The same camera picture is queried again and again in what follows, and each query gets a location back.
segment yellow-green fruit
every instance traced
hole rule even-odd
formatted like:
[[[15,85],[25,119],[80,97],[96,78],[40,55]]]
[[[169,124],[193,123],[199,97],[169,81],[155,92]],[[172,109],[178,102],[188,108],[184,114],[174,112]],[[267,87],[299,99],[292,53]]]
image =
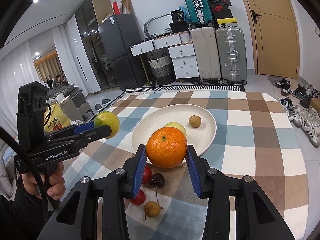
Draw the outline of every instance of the yellow-green fruit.
[[[199,116],[193,115],[189,118],[189,124],[193,128],[198,128],[201,125],[201,118]]]
[[[179,129],[179,130],[184,134],[184,136],[187,136],[187,131],[186,131],[186,129],[183,127],[182,124],[180,124],[180,123],[178,123],[178,122],[169,122],[169,123],[167,123],[164,127],[177,128],[177,129]]]
[[[120,120],[118,116],[116,116],[112,112],[103,111],[94,118],[93,121],[94,127],[99,127],[102,125],[108,125],[111,127],[111,134],[107,139],[112,138],[115,136],[120,130]]]
[[[148,201],[147,203],[145,203],[143,209],[146,214],[145,220],[147,219],[147,217],[155,218],[160,214],[161,211],[160,205],[154,201]]]

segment yellow plastic bag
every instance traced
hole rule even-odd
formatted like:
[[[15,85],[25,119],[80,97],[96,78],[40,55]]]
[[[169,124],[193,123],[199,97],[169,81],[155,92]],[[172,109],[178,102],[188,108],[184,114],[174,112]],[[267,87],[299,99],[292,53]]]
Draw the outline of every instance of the yellow plastic bag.
[[[67,117],[61,110],[61,107],[57,103],[53,103],[50,105],[51,107],[51,116],[49,121],[44,126],[44,130],[46,132],[55,131],[70,125],[70,119]],[[49,108],[44,113],[44,118],[49,114]]]

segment white curtain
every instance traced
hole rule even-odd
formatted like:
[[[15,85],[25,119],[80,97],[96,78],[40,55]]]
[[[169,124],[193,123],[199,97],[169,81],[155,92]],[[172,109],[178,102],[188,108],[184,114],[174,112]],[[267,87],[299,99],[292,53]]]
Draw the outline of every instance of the white curtain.
[[[12,136],[17,134],[19,87],[39,81],[28,41],[0,61],[0,125]]]
[[[59,60],[68,83],[70,85],[74,84],[75,86],[80,87],[83,90],[84,96],[88,95],[88,89],[79,74],[79,70],[71,54],[64,25],[53,27],[52,35]]]

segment gray suitcase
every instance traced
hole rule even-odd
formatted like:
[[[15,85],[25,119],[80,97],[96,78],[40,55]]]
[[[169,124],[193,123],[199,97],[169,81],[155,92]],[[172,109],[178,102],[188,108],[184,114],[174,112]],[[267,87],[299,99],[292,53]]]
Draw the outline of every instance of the gray suitcase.
[[[220,61],[215,28],[205,27],[191,30],[201,79],[221,79]]]
[[[247,55],[244,35],[240,28],[219,28],[216,30],[221,75],[223,83],[228,81],[247,84]]]

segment orange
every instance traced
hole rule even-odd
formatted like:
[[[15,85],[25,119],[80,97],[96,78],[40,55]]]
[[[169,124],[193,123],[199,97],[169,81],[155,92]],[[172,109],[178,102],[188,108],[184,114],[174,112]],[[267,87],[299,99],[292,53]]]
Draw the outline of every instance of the orange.
[[[149,138],[146,153],[155,166],[173,168],[182,163],[187,152],[187,139],[174,127],[163,127]]]

